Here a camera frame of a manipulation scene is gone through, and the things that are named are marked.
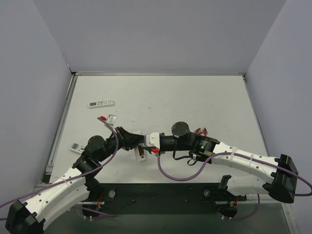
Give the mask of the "white remote being loaded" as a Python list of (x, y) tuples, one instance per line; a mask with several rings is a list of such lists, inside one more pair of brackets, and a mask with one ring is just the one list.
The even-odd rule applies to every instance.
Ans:
[(137, 163), (146, 162), (148, 160), (147, 155), (145, 154), (141, 145), (138, 145), (134, 148), (135, 157)]

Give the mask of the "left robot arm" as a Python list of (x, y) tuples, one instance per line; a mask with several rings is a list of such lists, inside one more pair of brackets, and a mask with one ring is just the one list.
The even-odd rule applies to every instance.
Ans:
[(61, 178), (30, 199), (14, 201), (9, 208), (5, 228), (11, 234), (42, 234), (56, 218), (77, 203), (96, 200), (100, 183), (95, 176), (102, 161), (109, 162), (119, 149), (134, 149), (144, 142), (144, 136), (117, 127), (109, 138), (93, 136), (81, 156)]

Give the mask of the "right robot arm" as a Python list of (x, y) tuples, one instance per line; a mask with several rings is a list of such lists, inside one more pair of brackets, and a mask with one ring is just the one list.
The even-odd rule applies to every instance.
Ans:
[(283, 203), (294, 202), (298, 171), (290, 156), (261, 156), (239, 150), (215, 138), (191, 132), (183, 121), (175, 123), (171, 131), (170, 136), (146, 135), (142, 148), (151, 154), (188, 151), (188, 158), (195, 162), (223, 165), (247, 173), (247, 176), (222, 177), (219, 189), (233, 196), (268, 194)]

